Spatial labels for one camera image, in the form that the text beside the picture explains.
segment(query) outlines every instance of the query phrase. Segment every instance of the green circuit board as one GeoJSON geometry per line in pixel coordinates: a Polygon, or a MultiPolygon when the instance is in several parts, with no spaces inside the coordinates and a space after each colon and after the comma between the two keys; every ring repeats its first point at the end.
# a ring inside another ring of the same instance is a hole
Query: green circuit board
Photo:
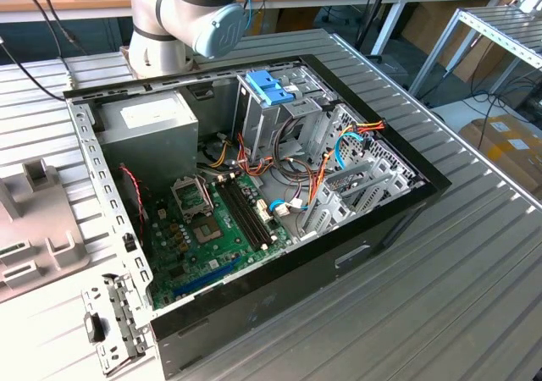
{"type": "MultiPolygon", "coordinates": [[[[235,183],[246,194],[250,192],[252,203],[261,199],[248,176],[237,177],[235,183]]],[[[194,216],[189,224],[183,220],[171,191],[145,206],[149,222],[144,230],[143,249],[154,276],[150,291],[155,309],[277,254],[291,244],[286,230],[275,219],[267,223],[262,220],[275,241],[267,250],[254,250],[217,189],[213,184],[207,186],[214,205],[213,215],[194,216]]],[[[199,202],[193,190],[178,195],[191,205],[199,202]]]]}

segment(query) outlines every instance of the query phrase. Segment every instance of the cardboard box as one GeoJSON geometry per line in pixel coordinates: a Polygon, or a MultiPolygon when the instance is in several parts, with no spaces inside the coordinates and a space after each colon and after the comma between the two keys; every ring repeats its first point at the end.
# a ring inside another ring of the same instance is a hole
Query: cardboard box
{"type": "MultiPolygon", "coordinates": [[[[477,146],[484,125],[476,119],[459,134],[477,146]]],[[[511,115],[490,117],[480,151],[538,199],[542,199],[542,139],[511,115]]]]}

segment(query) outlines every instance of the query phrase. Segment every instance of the yellow wire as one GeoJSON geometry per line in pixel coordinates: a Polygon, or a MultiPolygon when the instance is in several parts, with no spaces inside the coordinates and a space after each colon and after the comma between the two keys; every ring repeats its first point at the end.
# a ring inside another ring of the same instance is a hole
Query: yellow wire
{"type": "Polygon", "coordinates": [[[359,125],[360,127],[372,127],[379,124],[382,124],[382,122],[379,121],[378,123],[358,123],[357,125],[359,125]]]}
{"type": "Polygon", "coordinates": [[[216,163],[212,163],[209,165],[209,167],[211,168],[217,168],[219,167],[220,165],[222,165],[222,163],[224,162],[224,160],[226,159],[226,147],[228,146],[228,144],[224,143],[224,147],[222,148],[222,153],[220,154],[220,158],[218,159],[218,161],[216,163]]]}

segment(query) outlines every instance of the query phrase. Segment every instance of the aluminum table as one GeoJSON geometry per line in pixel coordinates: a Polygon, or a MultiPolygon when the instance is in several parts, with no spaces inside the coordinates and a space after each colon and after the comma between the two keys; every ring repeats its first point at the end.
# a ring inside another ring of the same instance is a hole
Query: aluminum table
{"type": "Polygon", "coordinates": [[[536,69],[542,67],[542,19],[532,14],[525,14],[513,6],[459,8],[413,81],[409,89],[411,95],[417,95],[460,23],[468,25],[471,30],[446,66],[447,69],[452,69],[457,61],[461,60],[478,33],[515,56],[512,63],[491,87],[490,93],[494,93],[502,85],[521,61],[536,69]]]}
{"type": "MultiPolygon", "coordinates": [[[[315,54],[453,183],[388,251],[186,369],[187,380],[532,379],[542,366],[542,206],[363,59],[323,30],[244,39],[202,68],[315,54]]],[[[116,53],[69,61],[80,86],[129,80],[116,53]]],[[[29,65],[60,92],[58,61],[29,65]]],[[[101,379],[80,289],[118,267],[61,102],[0,68],[0,176],[29,157],[55,165],[91,266],[0,305],[6,379],[101,379]]],[[[114,379],[163,379],[156,353],[114,379]]]]}

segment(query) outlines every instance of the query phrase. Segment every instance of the desk leg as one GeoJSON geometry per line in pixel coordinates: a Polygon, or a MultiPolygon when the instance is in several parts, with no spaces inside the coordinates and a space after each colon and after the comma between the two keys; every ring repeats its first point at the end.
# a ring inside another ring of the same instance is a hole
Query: desk leg
{"type": "Polygon", "coordinates": [[[386,44],[388,43],[388,40],[390,39],[391,33],[393,32],[393,29],[395,28],[395,25],[397,24],[397,21],[399,20],[399,17],[401,17],[401,13],[403,12],[403,9],[405,8],[406,2],[399,1],[397,3],[393,3],[391,6],[390,13],[388,14],[388,17],[386,18],[386,21],[384,22],[384,25],[382,26],[382,30],[380,31],[379,38],[374,43],[373,50],[371,51],[371,55],[381,55],[384,51],[384,48],[386,44]]]}
{"type": "MultiPolygon", "coordinates": [[[[500,0],[489,0],[486,7],[494,7],[499,3],[500,0]]],[[[446,70],[452,69],[456,64],[457,61],[460,61],[461,58],[463,58],[463,55],[465,52],[470,49],[471,44],[473,43],[474,37],[478,34],[475,30],[470,30],[465,37],[465,40],[463,40],[462,44],[457,48],[456,53],[454,54],[453,58],[450,60],[448,65],[446,66],[446,70]]]]}
{"type": "Polygon", "coordinates": [[[491,86],[491,89],[489,89],[489,93],[493,94],[501,87],[501,85],[505,82],[506,79],[508,79],[508,76],[512,73],[512,71],[519,65],[519,63],[522,62],[520,58],[514,58],[512,63],[508,65],[508,68],[502,73],[502,75],[497,79],[495,84],[491,86]]]}
{"type": "Polygon", "coordinates": [[[457,23],[459,22],[459,12],[460,10],[457,9],[454,15],[451,17],[451,20],[444,29],[444,32],[440,36],[437,43],[434,45],[433,51],[431,51],[422,68],[418,72],[418,76],[416,76],[416,79],[411,84],[410,89],[408,90],[411,95],[417,95],[420,88],[423,86],[423,83],[427,79],[429,73],[431,72],[431,69],[433,69],[434,64],[437,62],[437,59],[444,50],[446,44],[456,31],[457,23]]]}

